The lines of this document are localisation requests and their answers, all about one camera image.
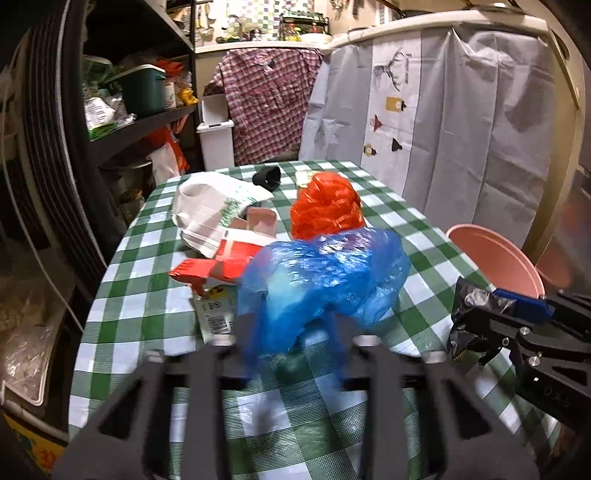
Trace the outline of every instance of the blue plastic bag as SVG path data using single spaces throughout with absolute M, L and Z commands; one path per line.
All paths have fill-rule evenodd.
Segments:
M 257 315 L 257 354 L 284 353 L 310 321 L 326 320 L 329 312 L 371 327 L 395 308 L 409 269 L 392 230 L 360 228 L 274 242 L 242 274 L 238 314 Z

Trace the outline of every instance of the bottle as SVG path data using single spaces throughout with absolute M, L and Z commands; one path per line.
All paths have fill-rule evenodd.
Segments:
M 287 41 L 297 41 L 296 28 L 293 23 L 287 24 L 287 31 L 285 32 L 285 39 Z

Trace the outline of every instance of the white plastic bag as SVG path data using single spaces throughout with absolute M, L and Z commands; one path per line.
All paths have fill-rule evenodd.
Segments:
M 152 161 L 152 171 L 154 172 L 156 185 L 180 175 L 177 157 L 174 155 L 174 150 L 169 143 L 165 143 L 158 150 L 154 150 L 148 157 Z
M 205 171 L 192 175 L 178 188 L 173 222 L 189 247 L 213 258 L 232 219 L 246 207 L 271 198 L 273 194 L 263 187 Z

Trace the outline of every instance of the barcode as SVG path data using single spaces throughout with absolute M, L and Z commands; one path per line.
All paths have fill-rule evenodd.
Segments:
M 226 317 L 224 315 L 218 315 L 215 317 L 208 317 L 207 324 L 212 335 L 224 335 L 230 333 Z

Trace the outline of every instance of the metal screw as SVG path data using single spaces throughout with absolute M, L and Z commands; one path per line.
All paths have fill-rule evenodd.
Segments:
M 353 343 L 357 346 L 377 346 L 382 341 L 377 335 L 358 335 L 353 338 Z
M 422 357 L 426 364 L 441 364 L 447 360 L 446 353 L 442 351 L 425 352 Z

